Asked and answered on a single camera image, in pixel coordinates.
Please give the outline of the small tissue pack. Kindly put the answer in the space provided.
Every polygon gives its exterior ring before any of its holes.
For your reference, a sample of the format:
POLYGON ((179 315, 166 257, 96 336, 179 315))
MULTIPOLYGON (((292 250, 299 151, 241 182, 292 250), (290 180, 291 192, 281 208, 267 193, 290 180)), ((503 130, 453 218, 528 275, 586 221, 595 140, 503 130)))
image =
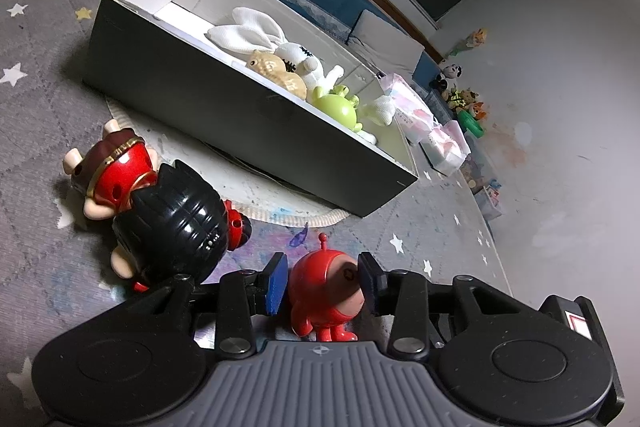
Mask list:
POLYGON ((420 142, 420 147, 433 169, 443 176, 451 176, 459 170, 471 153, 460 124, 455 120, 436 126, 420 142))

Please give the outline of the beige peanut toy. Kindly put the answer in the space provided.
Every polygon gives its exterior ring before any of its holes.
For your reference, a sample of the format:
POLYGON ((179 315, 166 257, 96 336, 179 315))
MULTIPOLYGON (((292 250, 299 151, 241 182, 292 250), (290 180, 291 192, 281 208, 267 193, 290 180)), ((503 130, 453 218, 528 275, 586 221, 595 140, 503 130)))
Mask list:
POLYGON ((258 72, 259 75, 269 79, 277 86, 294 94, 297 98, 305 100, 307 87, 303 79, 295 74, 295 72, 289 72, 285 62, 276 54, 254 51, 250 54, 246 66, 254 70, 254 72, 258 72))

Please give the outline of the panda plush toy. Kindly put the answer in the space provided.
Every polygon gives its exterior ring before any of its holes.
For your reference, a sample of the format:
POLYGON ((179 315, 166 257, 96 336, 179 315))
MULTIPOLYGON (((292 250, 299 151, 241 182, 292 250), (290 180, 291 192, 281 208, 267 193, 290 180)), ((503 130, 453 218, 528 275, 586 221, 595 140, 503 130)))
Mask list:
POLYGON ((438 93, 444 93, 449 88, 449 83, 458 79, 461 75, 462 67, 457 64, 450 64, 442 68, 428 85, 438 93))

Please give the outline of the clear toy storage box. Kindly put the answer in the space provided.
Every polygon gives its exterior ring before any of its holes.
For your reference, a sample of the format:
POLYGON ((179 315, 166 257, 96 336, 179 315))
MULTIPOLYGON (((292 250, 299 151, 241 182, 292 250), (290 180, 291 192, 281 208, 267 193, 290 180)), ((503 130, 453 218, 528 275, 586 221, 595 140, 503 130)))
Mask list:
POLYGON ((502 184, 489 157, 480 148, 472 148, 461 166, 461 173, 484 219, 500 218, 504 213, 500 198, 502 184))

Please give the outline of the grey cushion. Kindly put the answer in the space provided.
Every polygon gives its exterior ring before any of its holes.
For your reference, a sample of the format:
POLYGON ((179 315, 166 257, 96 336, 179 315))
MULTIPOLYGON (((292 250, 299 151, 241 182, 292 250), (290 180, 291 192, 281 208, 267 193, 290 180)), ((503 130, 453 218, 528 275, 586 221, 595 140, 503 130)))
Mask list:
POLYGON ((363 10, 346 41, 349 52, 384 74, 412 78, 424 46, 369 10, 363 10))

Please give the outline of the orange wall figure toy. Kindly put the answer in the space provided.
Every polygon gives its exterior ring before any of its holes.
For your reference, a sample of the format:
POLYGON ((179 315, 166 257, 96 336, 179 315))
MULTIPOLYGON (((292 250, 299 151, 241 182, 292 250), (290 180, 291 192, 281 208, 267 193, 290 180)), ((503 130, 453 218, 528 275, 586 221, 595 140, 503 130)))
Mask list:
POLYGON ((478 28, 472 31, 466 37, 460 39, 447 53, 448 57, 457 56, 460 53, 471 51, 479 46, 482 46, 488 37, 488 30, 486 28, 478 28))

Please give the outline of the green frog toy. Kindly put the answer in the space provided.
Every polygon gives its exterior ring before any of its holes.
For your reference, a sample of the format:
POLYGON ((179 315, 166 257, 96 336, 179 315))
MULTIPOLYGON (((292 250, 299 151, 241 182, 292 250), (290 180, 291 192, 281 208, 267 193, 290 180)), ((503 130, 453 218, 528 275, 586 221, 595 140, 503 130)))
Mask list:
POLYGON ((321 86, 315 87, 311 92, 311 105, 352 132, 362 130, 357 116, 359 98, 357 95, 350 95, 348 87, 344 84, 334 86, 330 90, 321 86))

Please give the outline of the green toy bottle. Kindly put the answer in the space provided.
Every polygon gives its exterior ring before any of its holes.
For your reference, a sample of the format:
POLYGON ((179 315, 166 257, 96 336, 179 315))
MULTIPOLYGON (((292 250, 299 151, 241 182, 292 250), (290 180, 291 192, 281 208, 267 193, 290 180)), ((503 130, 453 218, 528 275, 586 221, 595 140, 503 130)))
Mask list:
POLYGON ((475 138, 480 139, 485 131, 480 123, 465 109, 460 109, 457 113, 457 120, 464 131, 469 131, 475 138))

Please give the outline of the black haired red doll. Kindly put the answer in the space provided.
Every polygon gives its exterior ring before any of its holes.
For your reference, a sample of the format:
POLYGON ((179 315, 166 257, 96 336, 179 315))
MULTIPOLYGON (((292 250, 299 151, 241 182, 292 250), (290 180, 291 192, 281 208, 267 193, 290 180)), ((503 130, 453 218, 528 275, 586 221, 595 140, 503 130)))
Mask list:
POLYGON ((87 153, 69 150, 63 169, 84 198, 84 216, 112 222, 112 270, 137 293, 178 275, 203 283, 224 254, 252 235, 250 219, 193 168, 160 161, 141 135, 115 119, 87 153))

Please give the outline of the large tissue pack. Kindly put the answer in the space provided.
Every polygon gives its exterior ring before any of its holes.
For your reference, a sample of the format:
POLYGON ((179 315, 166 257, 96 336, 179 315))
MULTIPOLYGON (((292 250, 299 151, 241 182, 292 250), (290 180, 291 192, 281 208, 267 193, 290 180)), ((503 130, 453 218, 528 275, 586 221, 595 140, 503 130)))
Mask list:
POLYGON ((411 143, 435 145, 442 142, 438 134, 439 123, 431 109, 404 78, 388 74, 380 80, 380 85, 384 94, 395 104, 395 117, 411 143))

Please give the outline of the white plush rabbit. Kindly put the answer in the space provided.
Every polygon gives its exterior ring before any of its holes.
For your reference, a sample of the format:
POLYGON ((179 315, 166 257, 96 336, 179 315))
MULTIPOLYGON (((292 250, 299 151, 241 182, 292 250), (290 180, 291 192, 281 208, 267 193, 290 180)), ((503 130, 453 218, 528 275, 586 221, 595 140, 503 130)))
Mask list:
POLYGON ((295 72, 303 79, 307 87, 304 101, 308 103, 315 87, 330 90, 339 85, 345 74, 344 68, 336 65, 324 70, 318 57, 301 44, 288 40, 271 16, 242 6, 233 9, 231 16, 231 24, 213 26, 206 31, 206 38, 218 48, 244 57, 246 61, 254 51, 276 54, 285 62, 289 72, 295 72))

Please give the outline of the small red alien toy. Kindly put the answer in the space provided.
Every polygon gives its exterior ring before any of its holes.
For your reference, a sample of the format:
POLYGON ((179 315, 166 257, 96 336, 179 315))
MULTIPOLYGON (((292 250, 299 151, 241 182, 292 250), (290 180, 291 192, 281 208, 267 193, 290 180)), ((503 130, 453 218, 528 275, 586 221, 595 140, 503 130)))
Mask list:
POLYGON ((300 338, 314 333, 320 343, 357 341, 345 329, 362 310, 364 296, 354 258, 329 247, 326 233, 320 248, 299 259, 288 278, 291 327, 300 338))

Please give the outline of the yellow bear plush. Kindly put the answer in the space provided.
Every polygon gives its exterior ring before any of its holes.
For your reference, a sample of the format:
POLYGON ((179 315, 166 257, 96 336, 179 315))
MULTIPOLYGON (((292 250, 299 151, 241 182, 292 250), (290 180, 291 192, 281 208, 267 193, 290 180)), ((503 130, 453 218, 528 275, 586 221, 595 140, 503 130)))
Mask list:
POLYGON ((459 114, 464 110, 475 120, 482 120, 487 116, 485 103, 476 92, 470 89, 450 89, 448 92, 447 105, 455 114, 459 114))

